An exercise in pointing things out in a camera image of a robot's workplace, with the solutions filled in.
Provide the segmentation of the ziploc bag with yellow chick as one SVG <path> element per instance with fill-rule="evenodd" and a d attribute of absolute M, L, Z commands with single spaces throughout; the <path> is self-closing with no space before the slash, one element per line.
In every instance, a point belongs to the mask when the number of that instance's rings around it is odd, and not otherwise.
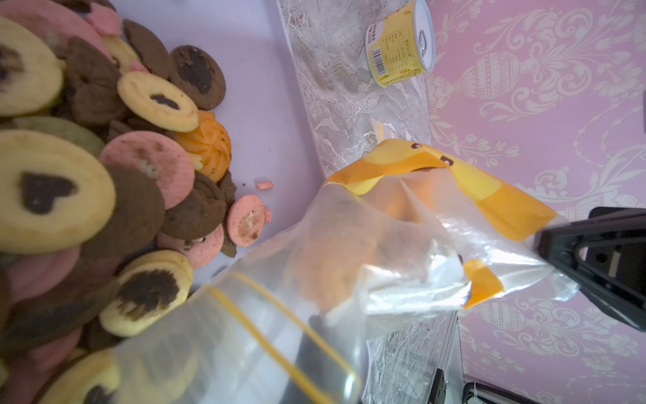
<path fill-rule="evenodd" d="M 547 205 L 444 151 L 389 139 L 333 174 L 303 219 L 258 244 L 179 308 L 114 350 L 117 403 L 282 403 L 293 381 L 313 403 L 349 400 L 349 350 L 370 338 L 537 286 L 575 282 L 538 256 L 560 224 Z M 323 337 L 323 316 L 341 332 Z M 347 381 L 331 392 L 296 363 L 310 337 Z"/>

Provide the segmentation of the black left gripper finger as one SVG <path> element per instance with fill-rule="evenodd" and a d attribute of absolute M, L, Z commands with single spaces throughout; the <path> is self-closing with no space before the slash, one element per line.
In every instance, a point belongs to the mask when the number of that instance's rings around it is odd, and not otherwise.
<path fill-rule="evenodd" d="M 340 326 L 327 325 L 323 316 L 311 316 L 308 323 L 323 337 L 341 332 Z M 363 345 L 350 349 L 349 353 L 351 364 L 356 365 L 356 370 L 358 370 L 360 383 L 353 385 L 353 397 L 349 400 L 338 397 L 339 390 L 333 393 L 333 398 L 336 403 L 363 403 Z M 301 339 L 295 364 L 311 377 L 317 387 L 322 387 L 324 391 L 331 392 L 333 387 L 340 387 L 341 383 L 346 382 L 348 378 L 341 373 L 340 367 L 332 358 L 316 347 L 310 337 L 304 336 Z M 282 403 L 313 403 L 313 401 L 293 381 L 290 381 L 282 395 Z"/>

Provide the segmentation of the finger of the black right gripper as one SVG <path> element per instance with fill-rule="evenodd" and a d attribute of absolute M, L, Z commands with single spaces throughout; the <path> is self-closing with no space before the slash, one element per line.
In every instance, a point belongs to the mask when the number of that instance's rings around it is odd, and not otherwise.
<path fill-rule="evenodd" d="M 586 220 L 542 230 L 534 244 L 602 313 L 645 331 L 644 208 L 600 206 Z"/>

